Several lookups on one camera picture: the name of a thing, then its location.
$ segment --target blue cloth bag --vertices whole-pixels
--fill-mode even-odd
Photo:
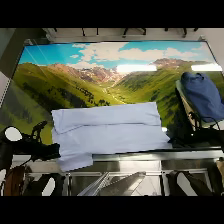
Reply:
[[[192,102],[202,120],[214,122],[213,119],[216,121],[224,119],[224,104],[216,85],[208,76],[184,72],[181,76],[181,84],[186,97]]]

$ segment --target white cloth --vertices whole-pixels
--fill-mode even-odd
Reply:
[[[52,111],[63,171],[92,165],[92,154],[171,148],[155,102]]]

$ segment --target blue sky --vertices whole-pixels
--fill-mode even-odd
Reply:
[[[19,64],[66,64],[74,68],[149,64],[161,58],[214,62],[205,42],[142,41],[26,46]]]

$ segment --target white cloud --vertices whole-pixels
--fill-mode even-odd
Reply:
[[[89,68],[94,68],[94,67],[104,68],[103,65],[99,65],[99,64],[96,64],[96,63],[90,64],[90,63],[88,63],[86,61],[80,61],[77,64],[67,64],[67,66],[75,68],[75,69],[83,69],[83,68],[89,69]]]
[[[86,47],[86,44],[73,44],[72,47],[78,47],[78,48],[84,48]]]
[[[116,61],[120,59],[128,60],[145,60],[155,61],[167,57],[181,57],[190,60],[191,57],[197,56],[195,52],[180,52],[175,48],[167,48],[167,50],[147,50],[142,51],[139,48],[132,48],[129,50],[120,50],[128,42],[102,42],[85,45],[84,49],[80,50],[83,54],[82,61],[90,61],[95,59],[100,61]]]
[[[73,54],[73,55],[71,55],[70,57],[71,57],[71,58],[78,58],[79,55],[78,55],[78,54]]]

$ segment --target landscape print table surface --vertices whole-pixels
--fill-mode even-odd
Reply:
[[[0,128],[30,133],[47,120],[42,139],[51,143],[51,110],[157,102],[162,126],[174,130],[180,112],[175,81],[191,66],[214,63],[206,42],[134,41],[26,46],[0,109]],[[156,71],[119,72],[120,65]],[[221,72],[204,72],[224,96]]]

